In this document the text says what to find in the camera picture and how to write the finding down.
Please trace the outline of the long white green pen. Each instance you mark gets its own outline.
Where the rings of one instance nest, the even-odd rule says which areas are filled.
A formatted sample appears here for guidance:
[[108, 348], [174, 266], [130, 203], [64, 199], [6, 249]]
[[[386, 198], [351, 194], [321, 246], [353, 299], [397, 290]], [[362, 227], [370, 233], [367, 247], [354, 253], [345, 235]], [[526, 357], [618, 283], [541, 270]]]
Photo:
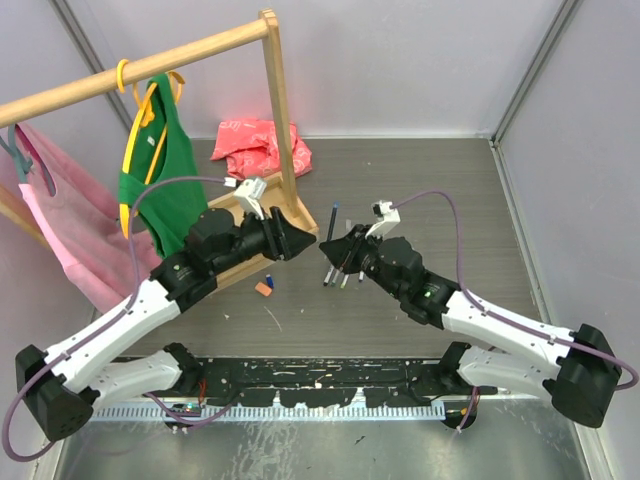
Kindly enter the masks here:
[[339, 275], [340, 275], [340, 271], [335, 271], [335, 273], [334, 273], [334, 275], [333, 275], [333, 277], [331, 279], [330, 286], [333, 287], [333, 286], [335, 286], [337, 284]]

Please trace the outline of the white pen black tip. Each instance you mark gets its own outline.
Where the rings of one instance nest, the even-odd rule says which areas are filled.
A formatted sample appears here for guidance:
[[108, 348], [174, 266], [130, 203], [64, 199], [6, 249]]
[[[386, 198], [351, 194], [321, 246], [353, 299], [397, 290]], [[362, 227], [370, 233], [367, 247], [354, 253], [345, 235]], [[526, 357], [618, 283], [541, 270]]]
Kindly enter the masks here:
[[329, 285], [331, 277], [333, 275], [333, 272], [334, 272], [334, 268], [330, 267], [328, 272], [326, 273], [324, 279], [323, 279], [323, 282], [322, 282], [323, 286], [328, 286]]

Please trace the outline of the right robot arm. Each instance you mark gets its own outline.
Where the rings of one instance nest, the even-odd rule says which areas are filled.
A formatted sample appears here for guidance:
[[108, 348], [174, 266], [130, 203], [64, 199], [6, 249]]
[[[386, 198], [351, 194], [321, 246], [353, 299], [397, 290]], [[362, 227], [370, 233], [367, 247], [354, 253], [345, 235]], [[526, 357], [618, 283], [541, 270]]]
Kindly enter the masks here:
[[415, 322], [496, 349], [450, 347], [438, 370], [444, 390], [495, 386], [548, 401], [580, 425], [602, 426], [622, 368], [599, 329], [555, 327], [501, 308], [428, 270], [406, 238], [382, 240], [365, 230], [357, 225], [319, 248], [342, 272], [364, 273]]

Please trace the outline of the blue pen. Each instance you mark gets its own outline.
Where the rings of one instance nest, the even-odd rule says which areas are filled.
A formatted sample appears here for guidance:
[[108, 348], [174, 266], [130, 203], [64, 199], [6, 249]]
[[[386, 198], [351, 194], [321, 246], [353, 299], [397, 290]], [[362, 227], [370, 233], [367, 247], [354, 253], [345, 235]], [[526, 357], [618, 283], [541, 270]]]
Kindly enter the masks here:
[[333, 203], [333, 206], [332, 206], [332, 209], [331, 209], [331, 215], [330, 215], [329, 224], [328, 224], [328, 228], [327, 228], [327, 234], [326, 234], [326, 241], [331, 241], [332, 238], [333, 238], [333, 233], [334, 233], [336, 220], [337, 220], [338, 209], [339, 209], [339, 202], [336, 201], [336, 202]]

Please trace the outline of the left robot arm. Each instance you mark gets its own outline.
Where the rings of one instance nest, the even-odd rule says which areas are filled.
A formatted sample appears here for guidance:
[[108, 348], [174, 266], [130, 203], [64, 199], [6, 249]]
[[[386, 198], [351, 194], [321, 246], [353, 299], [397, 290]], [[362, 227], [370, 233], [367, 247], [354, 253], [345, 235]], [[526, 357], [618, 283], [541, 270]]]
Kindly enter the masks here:
[[30, 345], [17, 354], [17, 386], [46, 438], [62, 440], [95, 411], [131, 397], [194, 393], [202, 366], [179, 343], [139, 360], [115, 359], [214, 292], [220, 274], [256, 256], [291, 260], [315, 240], [315, 234], [290, 223], [277, 207], [261, 216], [247, 213], [240, 223], [226, 209], [202, 212], [184, 247], [165, 258], [135, 293], [60, 344], [45, 351]]

